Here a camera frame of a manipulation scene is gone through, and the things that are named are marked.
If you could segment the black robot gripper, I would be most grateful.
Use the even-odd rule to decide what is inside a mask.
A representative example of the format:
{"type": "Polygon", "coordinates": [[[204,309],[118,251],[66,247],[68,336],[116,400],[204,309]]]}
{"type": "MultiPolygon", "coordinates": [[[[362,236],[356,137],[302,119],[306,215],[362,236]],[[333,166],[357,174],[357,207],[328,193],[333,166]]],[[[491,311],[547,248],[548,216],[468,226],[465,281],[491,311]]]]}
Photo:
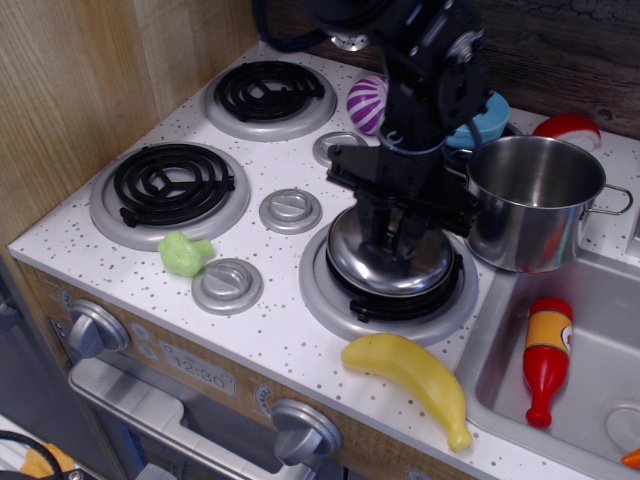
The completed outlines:
{"type": "Polygon", "coordinates": [[[431,224],[466,237],[479,214],[479,200],[444,165],[439,149],[399,153],[386,146],[333,146],[327,179],[354,192],[362,239],[391,248],[391,212],[402,215],[394,255],[414,254],[431,224]]]}

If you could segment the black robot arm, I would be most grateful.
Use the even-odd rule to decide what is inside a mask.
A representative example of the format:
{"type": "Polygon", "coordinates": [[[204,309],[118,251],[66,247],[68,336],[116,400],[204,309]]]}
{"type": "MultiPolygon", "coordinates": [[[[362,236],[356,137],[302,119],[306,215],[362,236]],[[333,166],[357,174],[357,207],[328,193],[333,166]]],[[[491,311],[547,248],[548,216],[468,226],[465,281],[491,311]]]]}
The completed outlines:
{"type": "Polygon", "coordinates": [[[330,181],[353,190],[365,244],[407,255],[436,225],[467,235],[479,210],[444,173],[448,135],[484,112],[480,13],[470,1],[304,1],[316,29],[270,34],[266,4],[252,4],[261,40],[281,52],[331,37],[365,36],[382,51],[388,81],[376,147],[333,146],[330,181]]]}

